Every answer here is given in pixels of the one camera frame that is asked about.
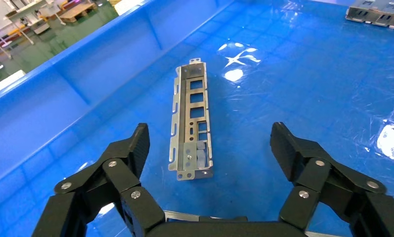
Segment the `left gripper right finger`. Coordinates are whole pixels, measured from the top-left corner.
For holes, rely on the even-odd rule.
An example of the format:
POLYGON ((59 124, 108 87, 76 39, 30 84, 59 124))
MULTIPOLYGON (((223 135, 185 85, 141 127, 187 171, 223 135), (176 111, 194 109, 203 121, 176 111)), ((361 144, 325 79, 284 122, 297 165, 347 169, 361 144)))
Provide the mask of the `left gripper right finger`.
POLYGON ((296 137, 282 122, 272 125, 270 146, 294 185, 280 221, 305 230, 323 203, 352 230, 387 229, 387 189, 381 182, 335 161, 317 142, 296 137))

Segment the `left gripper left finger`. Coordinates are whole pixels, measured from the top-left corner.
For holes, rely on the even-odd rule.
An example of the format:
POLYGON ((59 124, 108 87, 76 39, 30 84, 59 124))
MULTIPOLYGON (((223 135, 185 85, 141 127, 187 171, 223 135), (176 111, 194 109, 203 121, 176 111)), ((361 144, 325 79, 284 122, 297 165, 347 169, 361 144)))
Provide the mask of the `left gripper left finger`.
POLYGON ((110 203, 134 237, 145 237, 164 222, 161 207, 139 180, 149 148, 148 125, 139 123, 131 137, 110 143, 95 163, 60 181, 54 236, 85 234, 87 224, 110 203))

